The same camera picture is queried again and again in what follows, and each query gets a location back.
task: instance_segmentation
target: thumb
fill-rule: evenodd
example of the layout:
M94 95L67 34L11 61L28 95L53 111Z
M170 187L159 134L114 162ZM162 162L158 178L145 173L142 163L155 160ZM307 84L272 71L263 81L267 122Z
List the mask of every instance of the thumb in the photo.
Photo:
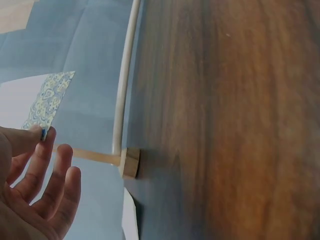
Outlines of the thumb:
M0 127L0 133L9 141L11 157L15 157L35 149L40 142L42 128L38 125L32 126L30 130Z
M0 194L10 171L11 158L33 151L41 135L40 126L33 126L30 130L0 127Z

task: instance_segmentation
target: paper scrap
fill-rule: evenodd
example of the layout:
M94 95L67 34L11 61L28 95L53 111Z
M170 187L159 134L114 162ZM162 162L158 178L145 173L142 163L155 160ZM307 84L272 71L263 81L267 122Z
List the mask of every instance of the paper scrap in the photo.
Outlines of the paper scrap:
M126 240L139 240L136 205L126 188L123 193L122 229Z
M0 126L29 129L40 125L42 140L57 113L74 71L45 74L0 84Z

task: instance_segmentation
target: wood grain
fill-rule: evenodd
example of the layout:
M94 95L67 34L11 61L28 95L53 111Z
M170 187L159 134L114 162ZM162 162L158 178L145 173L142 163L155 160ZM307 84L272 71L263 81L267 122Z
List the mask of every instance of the wood grain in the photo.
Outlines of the wood grain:
M145 1L133 85L142 240L320 239L318 0Z

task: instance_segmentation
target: white rod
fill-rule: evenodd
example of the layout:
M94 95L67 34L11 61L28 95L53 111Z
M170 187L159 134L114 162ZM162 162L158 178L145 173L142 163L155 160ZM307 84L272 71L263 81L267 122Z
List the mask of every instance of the white rod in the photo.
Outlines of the white rod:
M122 148L122 134L124 128L125 104L128 88L131 54L134 44L140 0L133 0L128 28L124 42L118 92L115 103L115 116L112 136L112 154L120 156Z

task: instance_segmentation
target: hand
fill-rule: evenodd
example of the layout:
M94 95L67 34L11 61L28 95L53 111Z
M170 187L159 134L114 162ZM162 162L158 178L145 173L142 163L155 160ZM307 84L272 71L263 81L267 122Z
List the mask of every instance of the hand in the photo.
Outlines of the hand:
M40 200L30 205L39 193L56 138L51 127L40 142L42 129L30 131L0 127L0 239L61 240L67 234L81 195L81 172L71 167L72 148L57 149L53 172ZM21 175L24 178L10 185Z

